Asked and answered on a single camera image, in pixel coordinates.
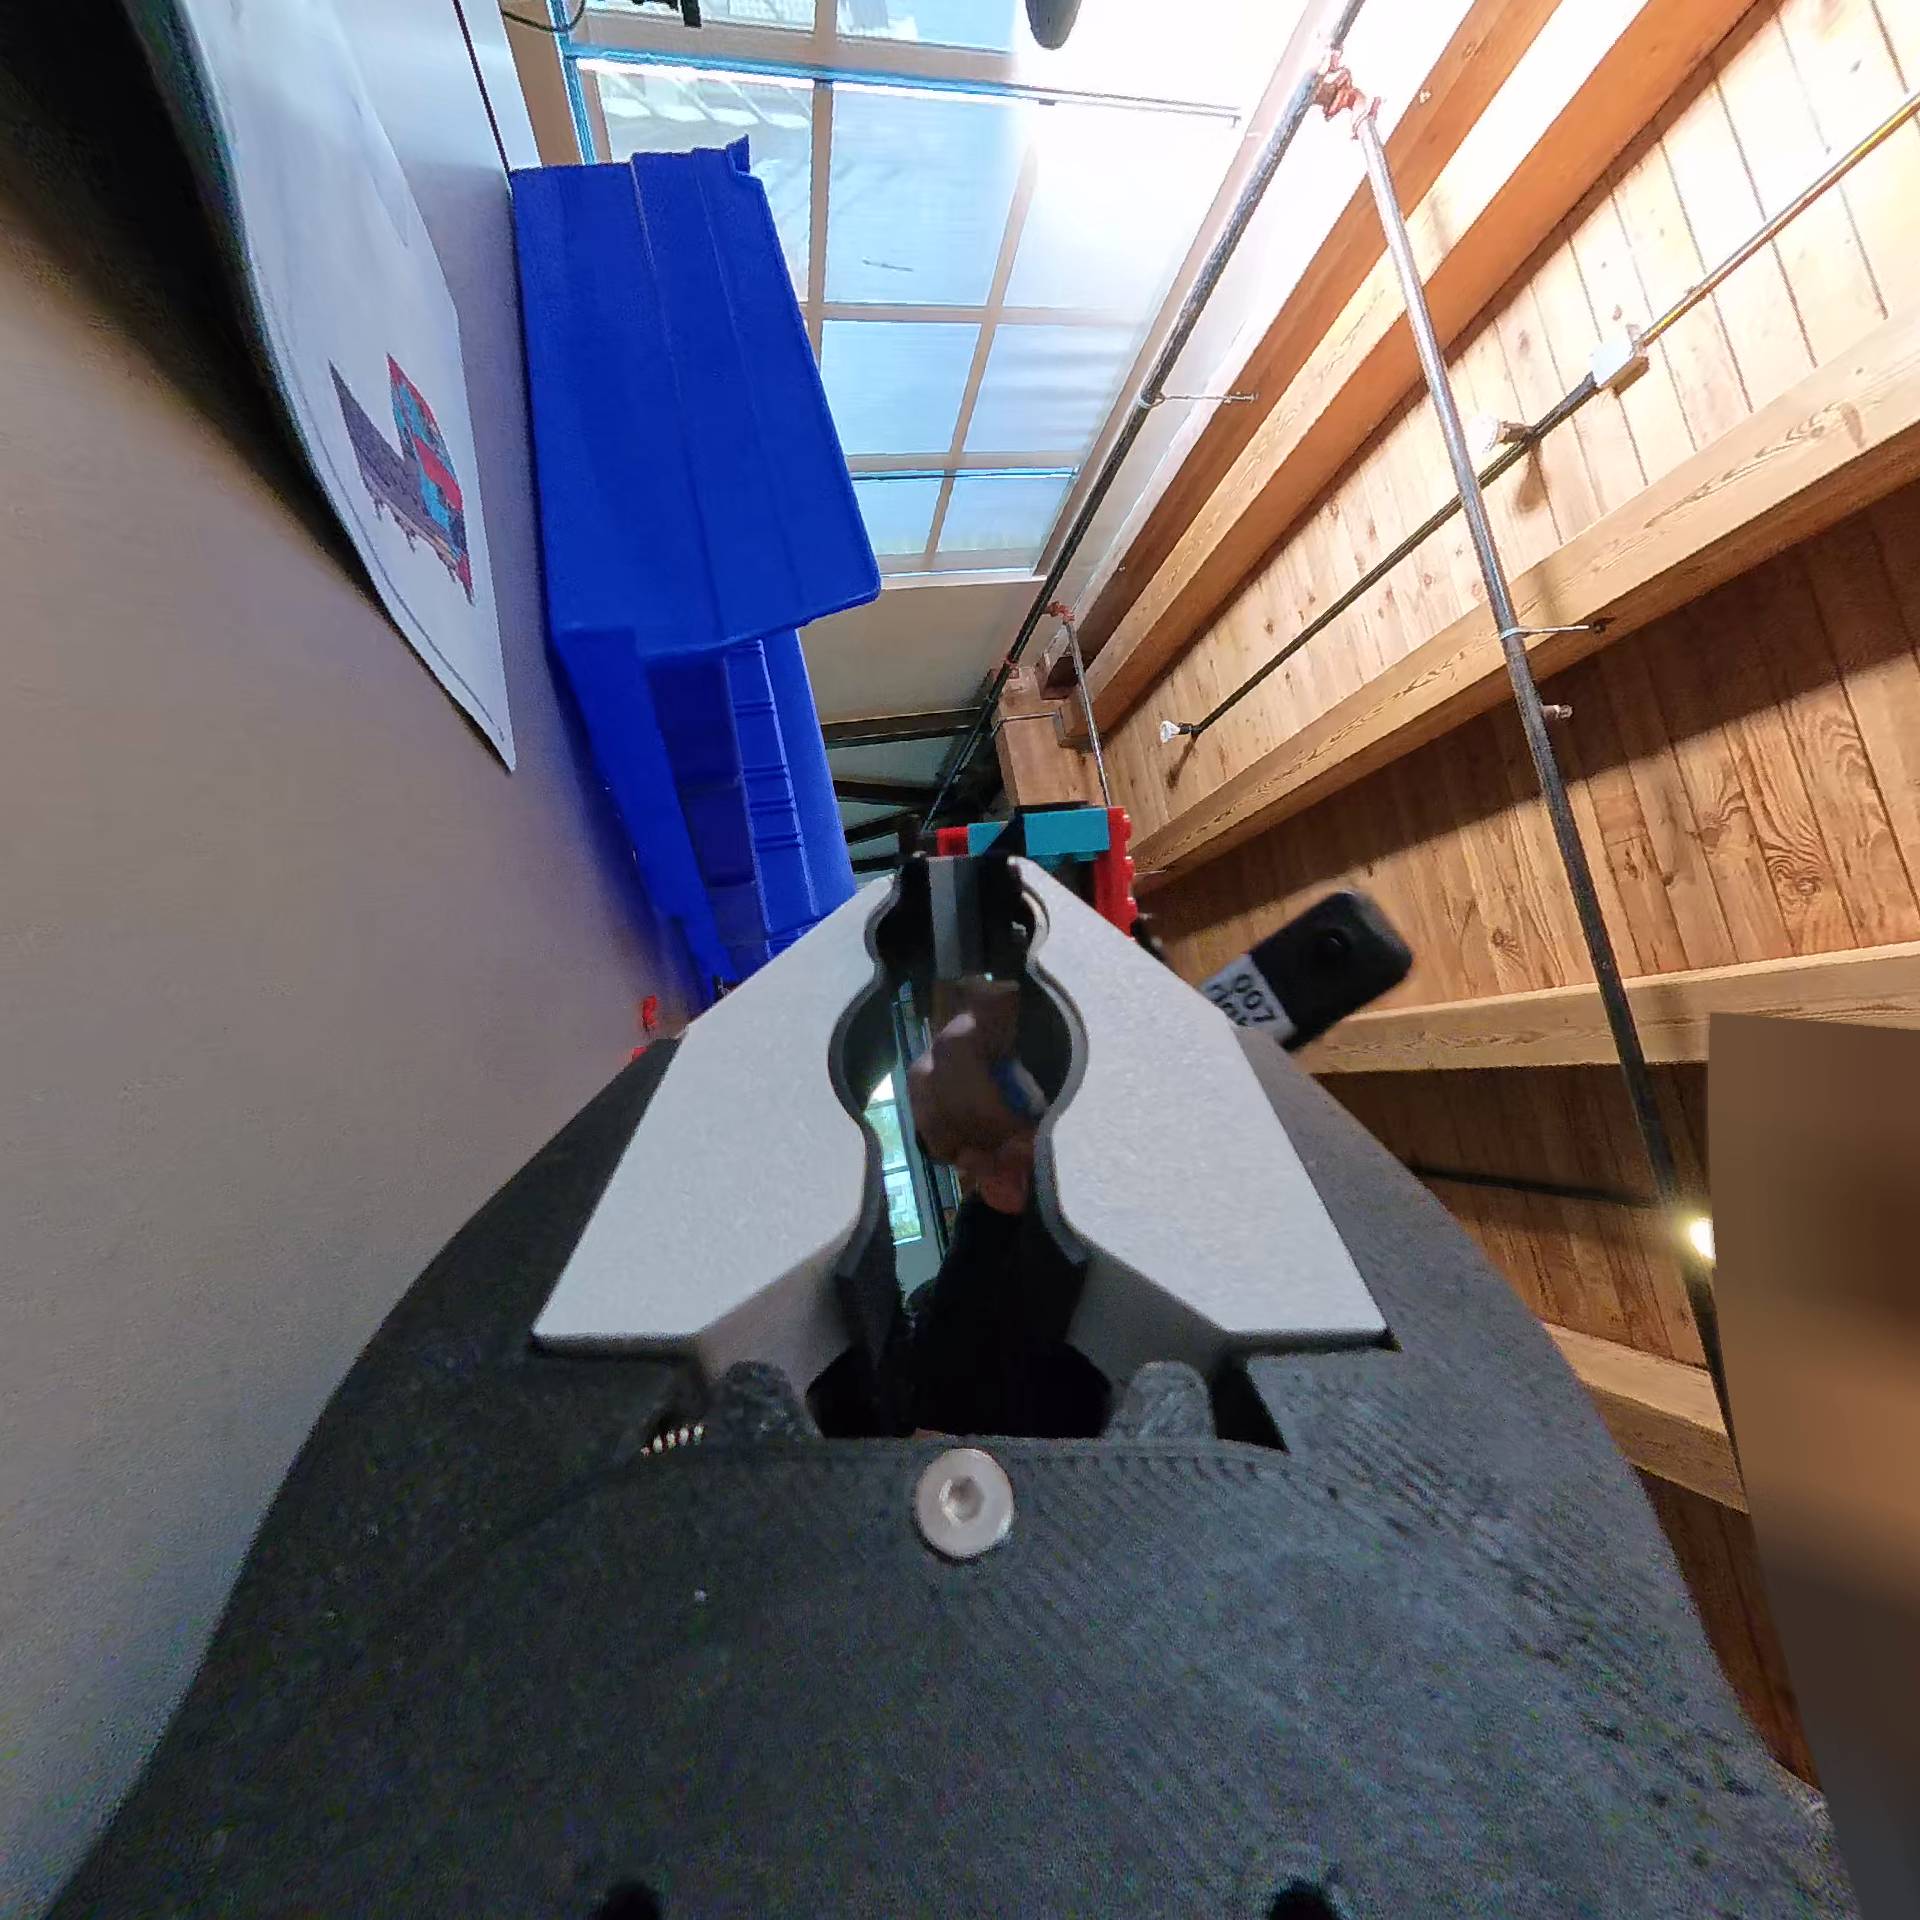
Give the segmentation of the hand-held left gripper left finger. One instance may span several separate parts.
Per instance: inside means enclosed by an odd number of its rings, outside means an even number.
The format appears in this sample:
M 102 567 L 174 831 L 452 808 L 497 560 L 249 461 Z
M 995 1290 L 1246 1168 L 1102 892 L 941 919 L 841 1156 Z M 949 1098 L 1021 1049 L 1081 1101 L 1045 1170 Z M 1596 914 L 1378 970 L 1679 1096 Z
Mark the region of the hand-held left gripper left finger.
M 876 1386 L 903 1313 L 883 1150 L 895 976 L 861 887 L 695 1016 L 534 1316 L 574 1357 L 745 1360 L 809 1386 L 847 1352 Z

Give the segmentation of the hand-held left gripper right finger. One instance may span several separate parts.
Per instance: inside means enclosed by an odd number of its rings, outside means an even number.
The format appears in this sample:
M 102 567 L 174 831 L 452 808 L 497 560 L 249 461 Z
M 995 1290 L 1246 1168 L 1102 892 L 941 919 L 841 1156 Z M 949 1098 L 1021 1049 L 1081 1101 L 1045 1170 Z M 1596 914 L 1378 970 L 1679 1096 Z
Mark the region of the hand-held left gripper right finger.
M 1285 1052 L 1031 856 L 998 861 L 996 901 L 1021 934 L 1036 1233 L 1108 1412 L 1149 1364 L 1186 1367 L 1207 1398 L 1249 1360 L 1382 1351 L 1386 1310 L 1279 1114 Z

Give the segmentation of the red teal grey brick model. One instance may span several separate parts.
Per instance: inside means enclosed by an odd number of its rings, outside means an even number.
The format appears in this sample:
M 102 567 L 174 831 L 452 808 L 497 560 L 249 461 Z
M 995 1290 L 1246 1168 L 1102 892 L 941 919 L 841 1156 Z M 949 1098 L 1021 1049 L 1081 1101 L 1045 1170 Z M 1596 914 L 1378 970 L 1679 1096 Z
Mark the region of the red teal grey brick model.
M 931 849 L 903 865 L 921 876 L 934 977 L 1019 977 L 1041 936 L 1041 906 L 1025 901 L 1018 861 L 1053 877 L 1119 934 L 1139 934 L 1131 815 L 1103 804 L 1025 807 L 941 828 Z

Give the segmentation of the blue plastic bin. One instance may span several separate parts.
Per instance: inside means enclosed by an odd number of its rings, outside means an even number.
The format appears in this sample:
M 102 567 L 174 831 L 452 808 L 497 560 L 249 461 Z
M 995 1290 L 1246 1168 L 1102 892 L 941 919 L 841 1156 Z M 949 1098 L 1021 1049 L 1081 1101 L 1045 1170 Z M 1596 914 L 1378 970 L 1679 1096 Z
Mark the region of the blue plastic bin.
M 697 1005 L 852 898 L 801 631 L 879 596 L 749 160 L 513 177 L 546 640 Z

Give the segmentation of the person's right forearm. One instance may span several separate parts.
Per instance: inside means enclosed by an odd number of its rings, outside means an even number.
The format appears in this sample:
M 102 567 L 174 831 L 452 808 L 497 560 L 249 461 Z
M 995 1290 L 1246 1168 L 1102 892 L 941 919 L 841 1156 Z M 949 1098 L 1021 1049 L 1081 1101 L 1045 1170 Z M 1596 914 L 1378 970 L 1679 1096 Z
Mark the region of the person's right forearm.
M 1113 1386 L 1069 1342 L 1083 1273 L 1034 1208 L 971 1196 L 934 1276 L 903 1302 L 890 1393 L 914 1431 L 1091 1438 Z

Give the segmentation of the grey desk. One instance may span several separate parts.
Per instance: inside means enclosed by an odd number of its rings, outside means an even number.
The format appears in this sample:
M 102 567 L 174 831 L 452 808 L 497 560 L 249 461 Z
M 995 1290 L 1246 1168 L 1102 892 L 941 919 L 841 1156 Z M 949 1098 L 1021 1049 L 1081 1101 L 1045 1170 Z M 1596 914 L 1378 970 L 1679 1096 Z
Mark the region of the grey desk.
M 340 13 L 469 354 L 513 773 L 276 417 L 127 13 L 4 4 L 4 1916 L 378 1324 L 678 989 L 545 648 L 508 25 Z

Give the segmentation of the person's right hand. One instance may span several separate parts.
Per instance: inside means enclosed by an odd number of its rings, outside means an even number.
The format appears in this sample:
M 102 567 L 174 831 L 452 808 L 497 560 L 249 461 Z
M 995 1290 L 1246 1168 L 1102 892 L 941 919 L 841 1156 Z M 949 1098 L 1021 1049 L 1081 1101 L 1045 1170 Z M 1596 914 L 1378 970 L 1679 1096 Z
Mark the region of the person's right hand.
M 957 984 L 950 1016 L 907 1071 L 924 1150 L 950 1166 L 985 1206 L 1025 1212 L 1034 1189 L 1045 1094 L 1021 1064 L 1021 992 L 1013 981 Z

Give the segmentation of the black rod with white spotlights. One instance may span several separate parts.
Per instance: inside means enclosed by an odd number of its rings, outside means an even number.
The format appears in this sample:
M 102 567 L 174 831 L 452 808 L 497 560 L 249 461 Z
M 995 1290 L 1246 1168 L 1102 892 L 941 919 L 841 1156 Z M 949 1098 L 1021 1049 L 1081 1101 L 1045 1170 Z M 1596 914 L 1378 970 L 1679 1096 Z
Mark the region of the black rod with white spotlights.
M 1478 489 L 1515 470 L 1553 432 L 1570 422 L 1598 396 L 1621 397 L 1647 368 L 1650 349 L 1670 327 L 1683 317 L 1715 300 L 1716 290 L 1735 277 L 1746 260 L 1769 249 L 1781 232 L 1786 232 L 1805 209 L 1833 191 L 1862 160 L 1882 150 L 1902 127 L 1916 120 L 1918 92 L 1908 92 L 1877 126 L 1861 133 L 1861 137 L 1839 150 L 1813 180 L 1807 180 L 1788 204 L 1772 209 L 1762 223 L 1751 230 L 1740 246 L 1706 269 L 1679 296 L 1638 327 L 1621 327 L 1599 337 L 1591 351 L 1591 361 L 1582 380 L 1561 396 L 1543 416 L 1522 422 L 1500 416 L 1476 416 L 1471 426 L 1492 426 L 1495 433 L 1469 439 L 1467 453 L 1474 457 L 1474 480 Z M 1333 599 L 1323 613 L 1314 615 L 1302 629 L 1286 640 L 1271 657 L 1267 657 L 1243 684 L 1222 694 L 1212 710 L 1195 721 L 1174 718 L 1158 719 L 1158 744 L 1167 748 L 1174 740 L 1199 737 L 1241 700 L 1276 674 L 1289 657 L 1301 654 L 1306 644 L 1317 640 L 1338 618 L 1350 613 L 1374 586 L 1382 585 L 1393 572 L 1411 560 L 1428 538 L 1439 535 L 1457 516 L 1466 511 L 1467 503 L 1460 496 L 1449 496 L 1427 519 L 1411 528 L 1404 538 L 1389 545 L 1375 564 L 1364 569 L 1356 585 Z

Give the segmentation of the thin metal sprinkler pipe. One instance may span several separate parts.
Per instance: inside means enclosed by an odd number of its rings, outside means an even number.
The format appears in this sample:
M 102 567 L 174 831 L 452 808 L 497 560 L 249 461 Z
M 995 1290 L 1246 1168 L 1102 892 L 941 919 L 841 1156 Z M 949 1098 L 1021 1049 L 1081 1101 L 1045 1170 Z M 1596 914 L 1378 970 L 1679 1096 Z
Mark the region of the thin metal sprinkler pipe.
M 1065 634 L 1068 657 L 1073 662 L 1073 693 L 1078 700 L 1081 714 L 1083 714 L 1083 721 L 1085 721 L 1089 749 L 1091 749 L 1093 762 L 1095 762 L 1095 780 L 1097 780 L 1097 789 L 1099 789 L 1099 800 L 1102 800 L 1103 808 L 1113 808 L 1113 784 L 1111 784 L 1111 776 L 1108 776 L 1108 762 L 1107 762 L 1107 754 L 1103 754 L 1103 748 L 1102 748 L 1102 733 L 1099 733 L 1099 727 L 1097 727 L 1093 694 L 1091 694 L 1091 688 L 1089 688 L 1089 668 L 1085 668 L 1085 656 L 1083 656 L 1081 640 L 1077 634 L 1075 613 L 1065 601 L 1060 601 L 1055 596 L 1055 599 L 1046 601 L 1045 615 L 1051 616 Z

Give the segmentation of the thick metal sprinkler pipe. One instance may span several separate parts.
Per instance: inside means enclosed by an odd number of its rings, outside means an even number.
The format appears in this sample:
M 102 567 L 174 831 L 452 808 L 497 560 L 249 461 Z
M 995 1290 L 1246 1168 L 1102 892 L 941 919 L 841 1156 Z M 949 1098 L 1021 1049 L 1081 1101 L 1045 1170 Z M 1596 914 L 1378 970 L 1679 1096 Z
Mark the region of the thick metal sprinkler pipe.
M 1724 1383 L 1718 1316 L 1713 1295 L 1713 1279 L 1706 1257 L 1690 1238 L 1687 1206 L 1674 1159 L 1674 1144 L 1657 1096 L 1650 1084 L 1647 1056 L 1641 1042 L 1638 1023 L 1629 1010 L 1626 981 L 1619 968 L 1617 948 L 1605 926 L 1599 909 L 1594 863 L 1583 849 L 1573 813 L 1567 784 L 1547 733 L 1546 701 L 1529 668 L 1531 631 L 1522 626 L 1513 591 L 1508 589 L 1505 561 L 1498 537 L 1485 509 L 1478 468 L 1469 453 L 1466 422 L 1457 409 L 1457 396 L 1449 376 L 1445 349 L 1437 340 L 1434 313 L 1427 300 L 1425 277 L 1413 252 L 1409 218 L 1404 214 L 1399 189 L 1389 173 L 1386 140 L 1378 130 L 1378 103 L 1374 95 L 1356 87 L 1342 52 L 1329 52 L 1323 72 L 1314 84 L 1314 101 L 1325 118 L 1340 114 L 1349 116 L 1353 137 L 1359 144 L 1366 180 L 1375 201 L 1375 214 L 1382 228 L 1382 245 L 1395 273 L 1399 279 L 1402 300 L 1405 309 L 1409 330 L 1420 358 L 1425 384 L 1436 410 L 1439 437 L 1447 449 L 1447 461 L 1457 480 L 1457 503 L 1471 537 L 1471 550 L 1478 564 L 1478 575 L 1485 589 L 1485 604 L 1495 621 L 1505 672 L 1521 713 L 1522 735 L 1531 758 L 1533 775 L 1543 791 L 1553 841 L 1561 856 L 1564 876 L 1575 905 L 1575 919 L 1587 945 L 1594 982 L 1599 994 L 1603 1018 L 1607 1036 L 1617 1049 L 1619 1070 L 1627 1093 L 1627 1106 L 1638 1126 L 1643 1154 L 1655 1183 L 1655 1197 L 1665 1215 L 1665 1225 L 1678 1255 L 1679 1276 L 1687 1290 L 1701 1351 L 1716 1384 Z

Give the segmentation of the black ceiling pipe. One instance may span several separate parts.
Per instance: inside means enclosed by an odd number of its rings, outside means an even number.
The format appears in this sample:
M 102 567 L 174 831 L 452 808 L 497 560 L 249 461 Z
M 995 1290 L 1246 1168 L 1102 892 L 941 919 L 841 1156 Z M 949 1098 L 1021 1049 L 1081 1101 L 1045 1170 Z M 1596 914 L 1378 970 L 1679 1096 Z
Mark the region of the black ceiling pipe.
M 1215 296 L 1218 282 L 1228 277 L 1231 258 L 1241 246 L 1243 234 L 1257 218 L 1261 199 L 1285 165 L 1285 154 L 1301 133 L 1310 112 L 1310 97 L 1330 63 L 1338 63 L 1346 39 L 1353 34 L 1356 21 L 1363 16 L 1363 1 L 1349 4 L 1310 4 L 1302 16 L 1302 26 L 1295 30 L 1286 46 L 1279 80 L 1279 105 L 1271 114 L 1271 126 L 1255 154 L 1236 160 L 1231 172 L 1231 204 L 1225 212 L 1210 214 L 1205 228 L 1207 252 L 1198 258 L 1190 272 L 1183 273 L 1183 296 L 1171 319 L 1161 319 L 1153 336 L 1153 354 L 1143 364 L 1143 372 L 1131 381 L 1124 405 L 1118 409 L 1118 422 L 1107 437 L 1102 458 L 1091 477 L 1077 481 L 1069 496 L 1073 516 L 1062 532 L 1051 538 L 1046 549 L 1046 569 L 1041 575 L 1031 608 L 1021 616 L 1021 626 L 1007 642 L 1003 657 L 990 672 L 981 690 L 966 730 L 961 733 L 950 748 L 943 775 L 925 801 L 925 823 L 940 823 L 950 807 L 953 796 L 969 780 L 969 765 L 981 740 L 991 727 L 991 714 L 998 696 L 1021 662 L 1021 656 L 1042 624 L 1042 609 L 1050 601 L 1060 599 L 1060 586 L 1073 564 L 1089 545 L 1097 516 L 1116 490 L 1124 465 L 1133 457 L 1148 422 L 1167 407 L 1167 381 L 1174 374 L 1194 334 L 1205 325 L 1210 304 Z

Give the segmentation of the large paned window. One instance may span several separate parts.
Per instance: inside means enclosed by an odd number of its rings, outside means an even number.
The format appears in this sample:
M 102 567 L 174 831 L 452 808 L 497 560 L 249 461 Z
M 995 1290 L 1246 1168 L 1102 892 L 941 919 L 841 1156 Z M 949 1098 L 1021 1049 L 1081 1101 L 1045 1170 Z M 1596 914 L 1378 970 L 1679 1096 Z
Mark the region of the large paned window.
M 1308 4 L 534 4 L 588 154 L 749 145 L 879 572 L 1038 575 Z

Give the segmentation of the white instruction booklet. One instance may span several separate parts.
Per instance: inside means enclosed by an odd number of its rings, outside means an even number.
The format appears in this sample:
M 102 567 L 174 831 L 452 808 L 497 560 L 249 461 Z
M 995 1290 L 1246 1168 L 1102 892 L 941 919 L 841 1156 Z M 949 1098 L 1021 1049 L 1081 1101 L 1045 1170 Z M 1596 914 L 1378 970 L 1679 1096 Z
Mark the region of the white instruction booklet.
M 459 319 L 339 9 L 127 16 L 309 470 L 396 631 L 515 767 Z

